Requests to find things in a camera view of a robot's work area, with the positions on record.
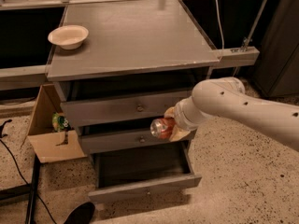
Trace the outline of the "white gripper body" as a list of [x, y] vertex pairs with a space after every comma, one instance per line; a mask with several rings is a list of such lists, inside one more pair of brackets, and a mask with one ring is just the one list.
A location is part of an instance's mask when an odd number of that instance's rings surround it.
[[174, 119], [179, 128], [185, 131], [196, 130], [207, 116], [201, 112], [193, 103], [192, 98], [186, 98], [174, 106]]

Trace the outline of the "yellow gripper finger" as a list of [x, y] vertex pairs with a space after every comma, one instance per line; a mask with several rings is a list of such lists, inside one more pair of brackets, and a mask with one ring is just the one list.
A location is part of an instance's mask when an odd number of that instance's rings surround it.
[[166, 119], [172, 119], [174, 117], [174, 107], [169, 107], [165, 112], [164, 112], [164, 117]]
[[189, 134], [190, 134], [190, 131], [183, 130], [183, 129], [179, 128], [179, 126], [175, 125], [172, 132], [171, 132], [171, 135], [169, 137], [169, 141], [170, 142], [179, 141], [183, 137], [185, 137]]

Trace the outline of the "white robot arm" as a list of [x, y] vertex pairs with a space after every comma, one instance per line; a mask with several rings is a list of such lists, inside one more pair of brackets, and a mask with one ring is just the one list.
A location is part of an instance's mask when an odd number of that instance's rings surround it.
[[243, 83], [235, 77], [207, 79], [197, 83], [192, 95], [176, 103], [164, 113], [173, 118], [177, 129], [190, 132], [212, 117], [238, 121], [281, 144], [299, 150], [299, 107], [253, 98], [245, 94]]

